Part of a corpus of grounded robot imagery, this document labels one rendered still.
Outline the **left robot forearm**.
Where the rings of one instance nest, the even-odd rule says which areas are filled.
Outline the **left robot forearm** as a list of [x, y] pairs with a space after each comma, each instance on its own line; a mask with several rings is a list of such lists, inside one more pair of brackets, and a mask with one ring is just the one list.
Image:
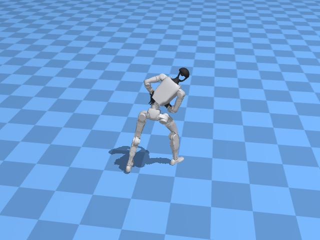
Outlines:
[[149, 87], [145, 86], [145, 88], [149, 91], [150, 94], [152, 94], [152, 92], [155, 91], [151, 85]]

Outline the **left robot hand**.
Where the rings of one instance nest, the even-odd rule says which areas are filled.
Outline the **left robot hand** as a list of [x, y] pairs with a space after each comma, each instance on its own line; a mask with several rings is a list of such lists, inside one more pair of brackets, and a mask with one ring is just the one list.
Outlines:
[[154, 94], [154, 91], [152, 91], [152, 94], [150, 94], [151, 96], [150, 96], [150, 102], [149, 102], [149, 104], [151, 103], [152, 105], [153, 103], [156, 103], [155, 100], [152, 98], [153, 94]]

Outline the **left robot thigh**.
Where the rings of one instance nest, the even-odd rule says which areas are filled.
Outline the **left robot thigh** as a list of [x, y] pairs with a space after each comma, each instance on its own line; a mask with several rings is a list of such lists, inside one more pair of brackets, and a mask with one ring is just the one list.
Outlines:
[[143, 128], [145, 126], [145, 123], [147, 121], [147, 114], [148, 114], [148, 111], [144, 110], [144, 111], [141, 111], [138, 115], [136, 130], [134, 134], [135, 140], [133, 143], [133, 145], [135, 146], [140, 144], [140, 140], [141, 140], [140, 137], [141, 137]]

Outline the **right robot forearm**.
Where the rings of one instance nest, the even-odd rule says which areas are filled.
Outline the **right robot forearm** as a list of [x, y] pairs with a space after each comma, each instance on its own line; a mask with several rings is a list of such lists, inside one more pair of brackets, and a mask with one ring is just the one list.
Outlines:
[[176, 112], [171, 111], [171, 107], [170, 106], [167, 107], [167, 111], [170, 112], [170, 113], [176, 113]]

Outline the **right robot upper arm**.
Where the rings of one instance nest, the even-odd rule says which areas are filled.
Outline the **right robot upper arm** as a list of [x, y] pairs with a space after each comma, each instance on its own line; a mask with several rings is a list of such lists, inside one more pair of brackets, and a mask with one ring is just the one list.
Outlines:
[[185, 95], [186, 95], [185, 92], [180, 88], [177, 92], [177, 98], [176, 98], [175, 104], [171, 106], [172, 112], [178, 111], [178, 108], [181, 105]]

